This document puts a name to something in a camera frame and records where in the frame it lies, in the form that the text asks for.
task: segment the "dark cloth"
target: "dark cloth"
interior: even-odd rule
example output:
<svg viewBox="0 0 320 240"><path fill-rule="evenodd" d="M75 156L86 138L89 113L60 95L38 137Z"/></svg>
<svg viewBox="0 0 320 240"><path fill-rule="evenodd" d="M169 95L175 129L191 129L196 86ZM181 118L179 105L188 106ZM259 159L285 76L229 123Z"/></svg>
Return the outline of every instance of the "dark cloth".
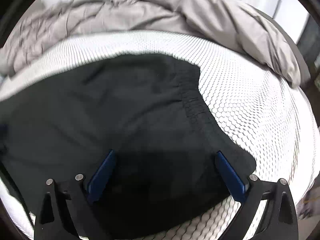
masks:
<svg viewBox="0 0 320 240"><path fill-rule="evenodd" d="M117 165L92 206L115 239L169 229L229 193L212 157L251 174L254 158L222 132L198 91L197 66L159 54L122 55L44 79L0 103L2 163L31 212L45 181L86 175L109 149Z"/></svg>

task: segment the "bedding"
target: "bedding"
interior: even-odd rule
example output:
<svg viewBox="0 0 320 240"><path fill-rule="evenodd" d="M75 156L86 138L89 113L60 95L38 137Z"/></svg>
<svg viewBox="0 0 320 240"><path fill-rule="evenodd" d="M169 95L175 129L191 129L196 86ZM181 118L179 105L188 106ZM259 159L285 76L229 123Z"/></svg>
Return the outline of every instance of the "bedding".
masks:
<svg viewBox="0 0 320 240"><path fill-rule="evenodd" d="M284 77L270 68L211 41L158 31L70 37L44 52L29 68L12 78L6 77L0 99L10 100L43 79L89 62L124 54L154 53L199 67L199 92L220 129L255 158L254 174L260 179L285 178L297 204L320 170L320 135L306 96L299 87L291 88ZM6 192L1 192L1 199L6 197ZM253 236L265 204L260 203L245 239ZM190 221L143 238L218 239L239 206L227 197ZM21 211L10 208L16 224L20 227L27 224L14 216Z"/></svg>
<svg viewBox="0 0 320 240"><path fill-rule="evenodd" d="M73 0L19 23L0 49L0 73L13 76L72 35L161 30L213 40L248 54L301 83L300 65L282 33L254 8L236 0Z"/></svg>

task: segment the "bolt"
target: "bolt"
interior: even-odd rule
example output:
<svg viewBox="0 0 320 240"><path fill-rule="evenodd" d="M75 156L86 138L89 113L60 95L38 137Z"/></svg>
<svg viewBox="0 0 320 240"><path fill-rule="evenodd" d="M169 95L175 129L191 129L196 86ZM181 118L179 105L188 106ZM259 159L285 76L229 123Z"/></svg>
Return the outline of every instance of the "bolt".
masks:
<svg viewBox="0 0 320 240"><path fill-rule="evenodd" d="M76 180L81 180L81 179L83 179L83 175L82 175L82 174L78 174L78 175L76 176Z"/></svg>
<svg viewBox="0 0 320 240"><path fill-rule="evenodd" d="M52 182L53 182L53 179L48 179L45 183L49 186L52 184Z"/></svg>
<svg viewBox="0 0 320 240"><path fill-rule="evenodd" d="M287 184L287 181L286 181L285 179L280 179L280 183L281 183L282 185L286 185L286 184Z"/></svg>
<svg viewBox="0 0 320 240"><path fill-rule="evenodd" d="M257 177L256 175L254 175L254 174L251 174L251 175L249 176L249 178L250 178L251 180L253 180L253 181L256 181L256 180L258 179L258 177Z"/></svg>

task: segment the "crumpled blanket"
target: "crumpled blanket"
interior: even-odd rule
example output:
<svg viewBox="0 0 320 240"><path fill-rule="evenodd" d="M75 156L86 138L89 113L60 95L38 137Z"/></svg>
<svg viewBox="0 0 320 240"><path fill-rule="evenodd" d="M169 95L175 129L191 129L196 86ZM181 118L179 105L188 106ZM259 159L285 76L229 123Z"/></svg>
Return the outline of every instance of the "crumpled blanket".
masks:
<svg viewBox="0 0 320 240"><path fill-rule="evenodd" d="M280 31L236 0L73 0L19 23L0 50L0 74L13 76L72 35L161 30L209 38L249 54L300 85L299 64Z"/></svg>

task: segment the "white mesh fabric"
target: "white mesh fabric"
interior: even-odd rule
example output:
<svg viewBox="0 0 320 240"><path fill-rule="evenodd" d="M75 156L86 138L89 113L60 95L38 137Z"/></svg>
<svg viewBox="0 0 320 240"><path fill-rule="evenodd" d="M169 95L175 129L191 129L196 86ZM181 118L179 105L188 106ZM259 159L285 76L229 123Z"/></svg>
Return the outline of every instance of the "white mesh fabric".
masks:
<svg viewBox="0 0 320 240"><path fill-rule="evenodd" d="M5 79L0 100L79 65L145 53L162 53L198 65L199 91L220 128L256 159L254 173L260 179L286 179L298 203L320 170L320 136L307 98L268 67L211 41L158 31L71 37L12 79ZM265 204L260 203L244 239L254 235ZM144 238L218 239L239 207L229 197L192 221Z"/></svg>

